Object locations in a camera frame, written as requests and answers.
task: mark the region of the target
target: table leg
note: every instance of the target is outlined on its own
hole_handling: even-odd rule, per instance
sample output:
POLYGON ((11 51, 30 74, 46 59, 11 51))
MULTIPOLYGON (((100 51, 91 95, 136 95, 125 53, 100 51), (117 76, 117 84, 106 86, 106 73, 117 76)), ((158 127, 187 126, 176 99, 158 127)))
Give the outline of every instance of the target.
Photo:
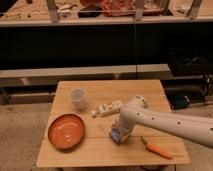
POLYGON ((141 169, 145 170, 145 171, 163 171, 165 168, 167 167, 167 165, 157 165, 157 166, 141 166, 141 169))
POLYGON ((64 171, 64 169, 62 167, 58 167, 56 168, 56 171, 64 171))

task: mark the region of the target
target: red item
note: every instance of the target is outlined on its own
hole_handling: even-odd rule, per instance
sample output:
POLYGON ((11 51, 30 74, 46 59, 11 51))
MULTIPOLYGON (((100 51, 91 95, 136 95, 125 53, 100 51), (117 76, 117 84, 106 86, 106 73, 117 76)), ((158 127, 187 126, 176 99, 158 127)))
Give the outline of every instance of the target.
POLYGON ((157 145, 147 142, 142 137, 141 137, 141 141, 145 144, 147 150, 149 150, 149 151, 151 151, 155 154, 158 154, 158 155, 160 155, 164 158, 167 158, 167 159, 173 159, 174 158, 174 155, 172 153, 162 150, 157 145))
POLYGON ((84 136, 84 122, 74 114, 65 114, 55 119, 49 127, 48 138, 58 149, 77 145, 84 136))
POLYGON ((101 5, 106 16, 132 15, 135 11, 133 0, 104 0, 101 5))

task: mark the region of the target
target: small white object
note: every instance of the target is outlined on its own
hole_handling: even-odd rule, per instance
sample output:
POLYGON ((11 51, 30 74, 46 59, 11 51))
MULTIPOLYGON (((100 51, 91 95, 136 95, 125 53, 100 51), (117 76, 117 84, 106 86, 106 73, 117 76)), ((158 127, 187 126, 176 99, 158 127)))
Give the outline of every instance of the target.
POLYGON ((60 6, 58 9, 59 10, 66 10, 66 9, 70 9, 70 8, 72 8, 71 4, 65 4, 65 5, 60 6))
POLYGON ((99 110, 100 116, 107 116, 107 115, 119 112, 122 106, 123 106, 123 102, 121 100, 116 100, 113 102, 99 105, 98 110, 99 110))
POLYGON ((91 111, 91 115, 92 115, 92 117, 93 117, 93 118, 95 118, 95 117, 96 117, 96 115, 97 115, 97 111, 92 110, 92 111, 91 111))
POLYGON ((70 99, 77 110, 83 110, 86 107, 86 92, 82 88, 73 89, 70 92, 70 99))
POLYGON ((182 4, 179 6, 178 11, 180 13, 186 14, 190 10, 191 6, 189 4, 182 4))

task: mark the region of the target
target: floor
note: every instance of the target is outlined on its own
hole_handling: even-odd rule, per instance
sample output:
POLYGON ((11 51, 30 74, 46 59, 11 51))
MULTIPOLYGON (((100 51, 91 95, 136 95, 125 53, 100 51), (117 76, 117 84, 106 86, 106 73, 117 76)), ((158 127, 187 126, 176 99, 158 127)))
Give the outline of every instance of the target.
MULTIPOLYGON (((0 171, 54 171, 36 168, 45 125, 52 103, 0 105, 0 171)), ((213 105, 174 111, 213 117, 213 105)), ((185 141, 191 164, 165 171, 212 171, 213 150, 185 141)), ((65 171, 143 171, 140 167, 66 168, 65 171)))

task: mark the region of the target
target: cable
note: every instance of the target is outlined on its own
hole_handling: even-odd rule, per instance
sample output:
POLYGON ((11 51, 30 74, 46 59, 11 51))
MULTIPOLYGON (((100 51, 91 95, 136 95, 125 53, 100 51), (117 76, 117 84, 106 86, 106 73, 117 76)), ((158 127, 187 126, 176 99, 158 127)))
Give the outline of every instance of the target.
POLYGON ((133 16, 133 28, 134 28, 135 79, 138 79, 138 40, 137 40, 137 27, 134 16, 133 16))

